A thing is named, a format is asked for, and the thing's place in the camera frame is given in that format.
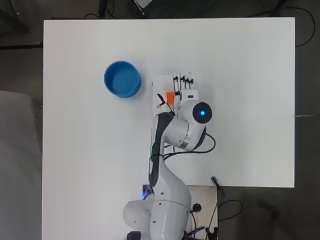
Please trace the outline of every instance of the floor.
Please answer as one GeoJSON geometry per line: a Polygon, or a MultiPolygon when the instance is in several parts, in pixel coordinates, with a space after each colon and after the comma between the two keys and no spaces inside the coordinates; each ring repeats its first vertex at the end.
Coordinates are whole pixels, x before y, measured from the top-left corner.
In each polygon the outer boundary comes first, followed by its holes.
{"type": "MultiPolygon", "coordinates": [[[[210,1],[175,0],[182,6],[166,12],[163,17],[187,18],[202,11],[198,4],[210,1]]],[[[118,18],[131,18],[126,9],[129,0],[115,0],[118,18]]],[[[274,6],[275,0],[225,0],[201,17],[242,17],[274,6]]],[[[97,13],[98,0],[29,0],[13,1],[20,18],[31,28],[31,35],[16,33],[1,34],[0,45],[35,44],[42,41],[43,20],[51,17],[81,18],[89,12],[97,13]]],[[[290,6],[307,8],[320,23],[320,1],[289,0],[290,6]]],[[[296,16],[296,42],[303,42],[311,34],[311,20],[305,13],[296,10],[283,11],[284,16],[296,16]]],[[[296,113],[320,112],[320,34],[306,46],[296,49],[296,113]]],[[[0,52],[0,90],[25,93],[41,105],[42,93],[42,50],[10,50],[0,52]]],[[[41,132],[41,110],[38,129],[41,132]]],[[[320,115],[296,120],[296,188],[234,188],[226,187],[227,196],[220,198],[240,199],[244,211],[237,218],[221,222],[219,239],[320,239],[320,115]],[[280,216],[260,207],[264,201],[279,210],[280,216]]],[[[222,208],[220,217],[237,211],[236,206],[222,208]]]]}

